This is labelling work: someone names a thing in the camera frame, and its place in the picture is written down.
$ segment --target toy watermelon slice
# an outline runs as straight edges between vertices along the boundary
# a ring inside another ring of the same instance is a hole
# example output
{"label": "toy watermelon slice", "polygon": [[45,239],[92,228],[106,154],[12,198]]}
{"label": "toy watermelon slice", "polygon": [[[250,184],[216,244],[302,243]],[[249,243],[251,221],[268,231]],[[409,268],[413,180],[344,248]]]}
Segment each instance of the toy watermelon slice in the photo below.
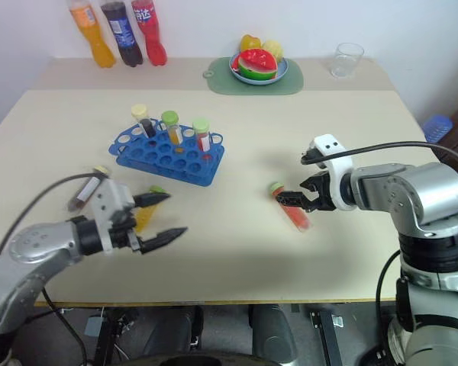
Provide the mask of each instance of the toy watermelon slice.
{"label": "toy watermelon slice", "polygon": [[241,52],[237,64],[240,74],[251,80],[270,80],[278,70],[274,55],[260,48]]}

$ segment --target blue test tube rack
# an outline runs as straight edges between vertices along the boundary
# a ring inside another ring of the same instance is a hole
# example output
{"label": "blue test tube rack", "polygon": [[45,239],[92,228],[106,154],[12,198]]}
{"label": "blue test tube rack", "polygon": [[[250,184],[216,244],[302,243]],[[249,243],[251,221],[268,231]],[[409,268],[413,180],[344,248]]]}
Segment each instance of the blue test tube rack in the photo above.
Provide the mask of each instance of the blue test tube rack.
{"label": "blue test tube rack", "polygon": [[224,155],[222,135],[210,133],[211,148],[202,152],[191,127],[180,125],[183,142],[173,145],[164,124],[153,118],[151,121],[156,129],[156,135],[151,138],[146,137],[137,124],[117,136],[108,148],[112,155],[117,156],[117,164],[194,185],[209,186]]}

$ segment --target plate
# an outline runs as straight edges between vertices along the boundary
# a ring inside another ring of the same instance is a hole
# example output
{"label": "plate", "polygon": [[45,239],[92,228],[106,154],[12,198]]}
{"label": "plate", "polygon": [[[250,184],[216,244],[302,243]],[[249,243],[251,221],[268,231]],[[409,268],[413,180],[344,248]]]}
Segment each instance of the plate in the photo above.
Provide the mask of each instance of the plate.
{"label": "plate", "polygon": [[278,82],[287,72],[287,70],[289,69],[289,64],[287,63],[287,60],[286,59],[282,59],[282,61],[280,61],[278,63],[278,70],[276,71],[276,77],[274,79],[270,79],[270,80],[252,80],[252,79],[248,79],[248,78],[245,78],[244,76],[238,74],[237,72],[234,71],[234,69],[232,68],[232,63],[234,62],[234,59],[236,59],[236,57],[239,56],[239,53],[236,53],[234,56],[231,57],[231,59],[229,60],[229,69],[231,69],[231,72],[233,73],[233,75],[238,78],[239,80],[241,80],[242,82],[245,82],[247,84],[251,84],[251,85],[268,85],[268,84],[273,84],[274,82]]}

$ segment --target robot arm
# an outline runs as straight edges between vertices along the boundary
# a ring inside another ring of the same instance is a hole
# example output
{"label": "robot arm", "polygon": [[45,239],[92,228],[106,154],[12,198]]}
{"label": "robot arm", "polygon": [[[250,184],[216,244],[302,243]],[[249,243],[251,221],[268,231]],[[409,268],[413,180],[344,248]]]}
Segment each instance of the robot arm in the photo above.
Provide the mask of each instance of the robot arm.
{"label": "robot arm", "polygon": [[0,255],[0,362],[44,285],[64,268],[85,255],[113,248],[130,247],[144,254],[181,236],[186,228],[167,230],[147,241],[134,233],[136,220],[131,210],[168,197],[158,193],[133,197],[126,186],[105,179],[90,203],[95,220],[77,217],[19,232]]}
{"label": "robot arm", "polygon": [[[323,135],[302,163],[343,151],[332,135]],[[277,201],[308,212],[355,207],[388,212],[398,231],[402,267],[398,324],[391,328],[402,333],[404,342],[391,347],[402,347],[394,359],[407,365],[458,364],[453,358],[458,357],[458,174],[438,162],[354,169],[350,157],[341,157],[318,166],[327,171],[301,183],[318,198],[310,201],[301,192],[286,191]]]}

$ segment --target table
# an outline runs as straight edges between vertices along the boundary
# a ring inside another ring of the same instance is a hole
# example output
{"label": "table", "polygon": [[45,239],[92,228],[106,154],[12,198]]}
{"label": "table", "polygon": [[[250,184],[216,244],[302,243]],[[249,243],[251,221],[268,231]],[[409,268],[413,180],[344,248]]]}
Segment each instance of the table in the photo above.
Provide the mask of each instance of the table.
{"label": "table", "polygon": [[[0,125],[0,239],[31,198],[67,175],[102,164],[133,194],[160,185],[172,197],[158,207],[144,237],[170,227],[189,231],[148,255],[128,249],[97,254],[48,285],[60,306],[140,306],[168,303],[341,302],[374,298],[379,272],[398,248],[387,213],[314,212],[300,233],[267,187],[290,189],[318,169],[300,165],[314,136],[332,133],[348,148],[422,140],[420,128],[393,90],[307,87],[296,95],[226,96],[208,90],[44,87],[27,91]],[[226,153],[207,188],[115,164],[113,139],[133,124],[130,107],[150,114],[197,116],[224,135]],[[434,155],[419,148],[356,156],[356,166],[421,164]],[[21,227],[65,220],[79,182],[46,196]],[[395,296],[396,262],[382,295]]]}

